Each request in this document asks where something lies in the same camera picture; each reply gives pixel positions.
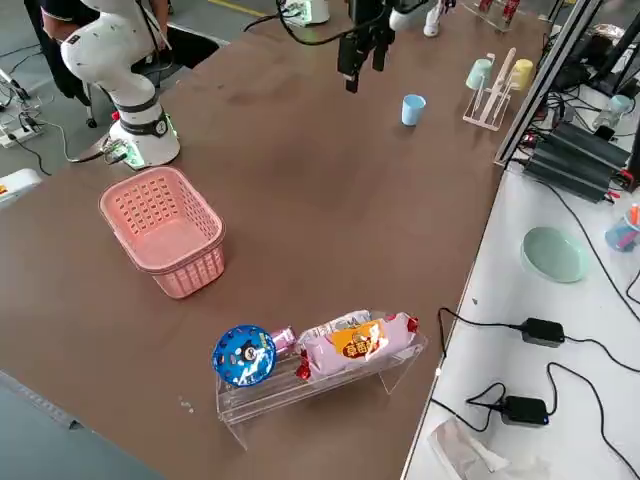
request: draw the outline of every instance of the light green dish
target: light green dish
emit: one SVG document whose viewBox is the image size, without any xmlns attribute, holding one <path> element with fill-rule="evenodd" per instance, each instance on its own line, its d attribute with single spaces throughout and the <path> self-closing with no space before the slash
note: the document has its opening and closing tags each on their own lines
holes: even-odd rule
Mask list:
<svg viewBox="0 0 640 480">
<path fill-rule="evenodd" d="M 547 280 L 572 283 L 588 269 L 582 245 L 570 235 L 551 227 L 536 227 L 522 241 L 522 263 Z"/>
</svg>

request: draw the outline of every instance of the power strip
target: power strip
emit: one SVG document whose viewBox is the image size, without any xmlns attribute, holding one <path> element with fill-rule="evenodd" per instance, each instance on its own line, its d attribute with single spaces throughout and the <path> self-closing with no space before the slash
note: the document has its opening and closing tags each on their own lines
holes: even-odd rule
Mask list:
<svg viewBox="0 0 640 480">
<path fill-rule="evenodd" d="M 13 134 L 13 136 L 15 136 L 20 143 L 26 142 L 30 138 L 36 137 L 42 133 L 42 129 L 40 128 L 37 130 L 34 130 L 29 125 L 25 125 L 24 128 L 27 129 L 26 132 L 22 127 L 17 128 L 13 132 L 6 132 L 6 131 L 0 130 L 0 145 L 2 145 L 4 148 L 11 148 L 16 144 L 14 140 L 9 139 L 9 135 L 7 133 Z"/>
</svg>

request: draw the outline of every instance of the plug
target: plug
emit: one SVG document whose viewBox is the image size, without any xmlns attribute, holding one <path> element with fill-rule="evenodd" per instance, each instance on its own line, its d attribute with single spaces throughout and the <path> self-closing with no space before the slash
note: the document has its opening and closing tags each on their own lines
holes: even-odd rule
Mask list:
<svg viewBox="0 0 640 480">
<path fill-rule="evenodd" d="M 502 421 L 507 425 L 544 427 L 549 424 L 549 414 L 544 401 L 539 398 L 509 395 L 501 406 Z"/>
<path fill-rule="evenodd" d="M 35 130 L 36 128 L 38 128 L 38 122 L 36 122 L 33 118 L 29 117 L 28 115 L 25 115 L 24 121 L 27 125 L 31 127 L 32 130 Z"/>
<path fill-rule="evenodd" d="M 557 348 L 564 343 L 564 329 L 560 323 L 527 318 L 520 325 L 520 331 L 522 332 L 522 341 L 526 343 L 551 348 Z"/>
</svg>

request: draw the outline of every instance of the pink basket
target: pink basket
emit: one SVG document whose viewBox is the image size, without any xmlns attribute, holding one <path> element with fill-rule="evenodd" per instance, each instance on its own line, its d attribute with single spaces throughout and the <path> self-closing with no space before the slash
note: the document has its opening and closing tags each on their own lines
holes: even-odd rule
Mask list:
<svg viewBox="0 0 640 480">
<path fill-rule="evenodd" d="M 222 274 L 224 222 L 175 168 L 111 186 L 100 210 L 136 267 L 170 297 L 186 297 Z"/>
</svg>

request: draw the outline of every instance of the floor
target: floor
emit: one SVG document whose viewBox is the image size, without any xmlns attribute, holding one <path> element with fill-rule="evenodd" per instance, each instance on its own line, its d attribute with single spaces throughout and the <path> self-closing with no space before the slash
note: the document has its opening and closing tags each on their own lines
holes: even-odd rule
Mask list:
<svg viewBox="0 0 640 480">
<path fill-rule="evenodd" d="M 175 14 L 171 21 L 181 28 L 203 33 L 226 43 L 237 38 L 242 28 L 254 17 L 247 11 L 271 13 L 272 0 L 232 0 L 240 8 L 223 6 L 227 0 L 173 0 Z M 523 0 L 529 11 L 546 13 L 552 0 Z M 608 21 L 625 18 L 620 25 L 627 26 L 638 10 L 640 0 L 626 1 L 622 7 L 604 12 Z M 11 71 L 18 62 L 37 53 L 37 48 L 3 55 L 36 43 L 35 34 L 26 16 L 22 0 L 0 1 L 0 68 Z M 171 86 L 178 73 L 164 82 Z M 104 95 L 94 96 L 94 115 L 98 128 L 85 124 L 84 107 L 76 100 L 63 97 L 55 88 L 44 58 L 29 57 L 21 63 L 14 78 L 33 97 L 33 105 L 40 105 L 40 118 L 61 125 L 66 132 L 70 156 L 75 156 L 92 145 L 107 130 L 111 105 Z M 17 128 L 14 117 L 16 105 L 0 112 L 0 124 Z M 42 135 L 25 142 L 43 157 L 43 167 L 55 174 L 68 165 L 62 149 L 62 138 L 57 129 L 47 127 Z M 20 168 L 38 168 L 34 155 L 19 147 L 0 147 L 0 177 Z M 64 478 L 65 480 L 95 478 L 155 479 L 158 475 L 146 469 L 135 459 L 119 451 L 94 432 L 87 429 L 67 430 L 52 422 L 23 398 L 0 386 L 0 475 L 13 480 Z"/>
</svg>

